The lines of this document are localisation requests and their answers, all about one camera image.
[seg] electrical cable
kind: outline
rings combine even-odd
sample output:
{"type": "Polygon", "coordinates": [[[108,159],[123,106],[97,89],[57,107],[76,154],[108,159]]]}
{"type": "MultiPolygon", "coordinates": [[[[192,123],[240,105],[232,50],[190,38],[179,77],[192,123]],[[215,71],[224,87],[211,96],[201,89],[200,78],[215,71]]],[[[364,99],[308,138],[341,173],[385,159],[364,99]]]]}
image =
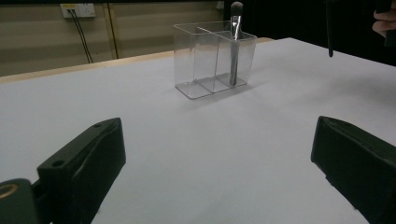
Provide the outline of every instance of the electrical cable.
{"type": "Polygon", "coordinates": [[[92,56],[90,54],[90,51],[88,50],[87,41],[85,39],[85,35],[84,35],[84,32],[82,31],[81,25],[79,24],[79,20],[78,20],[78,16],[76,14],[76,11],[73,10],[73,9],[68,9],[67,11],[72,16],[73,22],[75,23],[75,25],[76,25],[76,27],[78,29],[79,37],[81,38],[82,46],[84,47],[85,55],[87,56],[88,63],[93,63],[93,59],[92,59],[92,56]]]}
{"type": "Polygon", "coordinates": [[[84,31],[82,30],[82,28],[81,28],[81,25],[79,24],[79,19],[78,19],[78,16],[77,16],[77,14],[76,14],[76,11],[75,11],[75,10],[73,10],[73,14],[75,15],[75,18],[76,18],[76,21],[77,21],[77,25],[78,25],[78,27],[79,27],[79,30],[81,31],[81,34],[82,34],[82,39],[84,40],[84,44],[85,44],[85,49],[87,50],[87,53],[88,53],[88,55],[90,56],[91,63],[93,63],[92,56],[91,56],[91,54],[90,54],[90,51],[88,50],[87,41],[85,40],[84,31]]]}

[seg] clear plastic pen holder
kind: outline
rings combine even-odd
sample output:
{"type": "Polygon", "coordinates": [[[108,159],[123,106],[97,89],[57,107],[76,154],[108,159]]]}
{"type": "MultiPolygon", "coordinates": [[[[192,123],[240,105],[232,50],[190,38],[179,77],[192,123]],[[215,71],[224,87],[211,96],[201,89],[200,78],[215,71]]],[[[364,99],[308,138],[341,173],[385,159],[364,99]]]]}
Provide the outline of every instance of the clear plastic pen holder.
{"type": "Polygon", "coordinates": [[[196,99],[248,83],[255,35],[234,40],[229,21],[174,25],[175,86],[196,99]]]}

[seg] white tabletop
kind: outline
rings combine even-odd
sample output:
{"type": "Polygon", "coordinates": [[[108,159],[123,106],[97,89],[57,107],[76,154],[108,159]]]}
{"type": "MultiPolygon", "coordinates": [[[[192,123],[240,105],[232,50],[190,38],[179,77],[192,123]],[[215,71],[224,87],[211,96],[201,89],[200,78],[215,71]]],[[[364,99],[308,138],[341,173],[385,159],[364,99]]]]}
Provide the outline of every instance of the white tabletop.
{"type": "Polygon", "coordinates": [[[395,67],[290,38],[257,45],[248,85],[197,100],[174,88],[173,58],[0,84],[0,182],[36,181],[120,117],[127,163],[93,223],[367,223],[310,161],[316,123],[396,145],[395,96],[395,67]]]}

